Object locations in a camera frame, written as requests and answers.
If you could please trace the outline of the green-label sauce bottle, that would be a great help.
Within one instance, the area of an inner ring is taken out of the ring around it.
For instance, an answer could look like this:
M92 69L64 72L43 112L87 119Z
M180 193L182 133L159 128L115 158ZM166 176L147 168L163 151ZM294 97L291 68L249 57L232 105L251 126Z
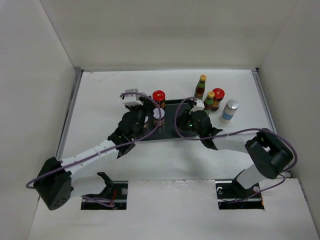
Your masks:
M206 88L207 76L202 74L199 77L199 81L195 87L194 97L198 100L203 100L205 88Z
M204 104L204 109L203 109L203 111L204 111L207 115L209 115L210 112L211 112L214 97L215 97L215 93L214 93L213 91L209 91L209 92L207 93L207 96L206 96L205 100L203 101L203 104Z

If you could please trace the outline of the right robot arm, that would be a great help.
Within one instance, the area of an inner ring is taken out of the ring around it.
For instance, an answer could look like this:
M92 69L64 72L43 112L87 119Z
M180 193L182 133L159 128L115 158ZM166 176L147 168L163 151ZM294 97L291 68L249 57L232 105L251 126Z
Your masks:
M232 180L232 192L238 198L245 197L250 188L266 180L276 179L287 165L295 159L293 150L278 135L266 128L250 128L232 133L213 127L203 110L185 110L174 117L178 134L191 131L198 136L204 147L248 154L253 164Z

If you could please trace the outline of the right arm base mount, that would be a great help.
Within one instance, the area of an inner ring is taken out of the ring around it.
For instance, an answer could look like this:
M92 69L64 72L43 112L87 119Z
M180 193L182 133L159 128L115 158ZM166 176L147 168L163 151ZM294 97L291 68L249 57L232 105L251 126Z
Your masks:
M223 179L215 182L219 210L264 210L259 183L245 189L236 179Z

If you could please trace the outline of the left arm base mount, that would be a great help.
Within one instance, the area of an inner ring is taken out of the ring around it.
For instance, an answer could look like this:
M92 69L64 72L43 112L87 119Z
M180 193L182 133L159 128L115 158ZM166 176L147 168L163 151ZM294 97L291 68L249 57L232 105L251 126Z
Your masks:
M104 172L97 175L103 179L104 188L99 193L87 194L81 200L81 210L116 211L127 209L128 181L113 181Z

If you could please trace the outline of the white salt shaker silver lid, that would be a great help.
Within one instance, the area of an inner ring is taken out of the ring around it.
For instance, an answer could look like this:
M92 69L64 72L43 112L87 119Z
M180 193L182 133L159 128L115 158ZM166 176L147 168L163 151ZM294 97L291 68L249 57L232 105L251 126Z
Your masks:
M225 107L219 117L220 122L225 123L225 124L229 123L230 120L235 115L238 108L239 108L239 102L234 99L229 99L226 102Z

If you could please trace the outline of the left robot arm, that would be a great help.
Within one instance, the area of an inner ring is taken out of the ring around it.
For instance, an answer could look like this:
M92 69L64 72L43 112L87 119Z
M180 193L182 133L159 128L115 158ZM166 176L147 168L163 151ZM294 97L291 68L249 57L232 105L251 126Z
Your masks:
M145 118L158 104L143 93L121 94L126 112L115 131L103 142L72 157L45 161L38 176L26 186L37 191L50 211L62 207L70 198L82 197L106 208L113 208L114 182L102 171L109 162L128 154L146 138Z

